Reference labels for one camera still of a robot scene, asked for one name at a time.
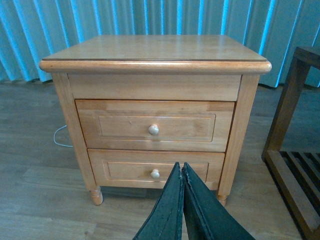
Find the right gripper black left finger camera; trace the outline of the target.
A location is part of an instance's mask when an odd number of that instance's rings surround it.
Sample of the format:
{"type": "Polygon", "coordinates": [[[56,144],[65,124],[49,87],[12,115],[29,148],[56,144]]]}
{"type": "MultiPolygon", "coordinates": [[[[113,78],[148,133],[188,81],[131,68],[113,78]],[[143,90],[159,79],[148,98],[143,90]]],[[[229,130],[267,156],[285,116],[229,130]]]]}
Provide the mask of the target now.
{"type": "Polygon", "coordinates": [[[165,183],[150,215],[135,240],[180,240],[182,238],[184,180],[178,162],[165,183]]]}

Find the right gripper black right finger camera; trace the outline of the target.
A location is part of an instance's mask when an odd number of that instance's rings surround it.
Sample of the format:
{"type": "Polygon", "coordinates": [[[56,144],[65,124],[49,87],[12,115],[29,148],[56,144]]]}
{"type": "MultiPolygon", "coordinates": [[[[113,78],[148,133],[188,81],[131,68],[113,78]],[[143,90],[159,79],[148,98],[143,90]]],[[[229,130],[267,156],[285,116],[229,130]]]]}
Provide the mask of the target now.
{"type": "Polygon", "coordinates": [[[253,240],[218,201],[200,177],[185,163],[183,212],[190,240],[253,240]]]}

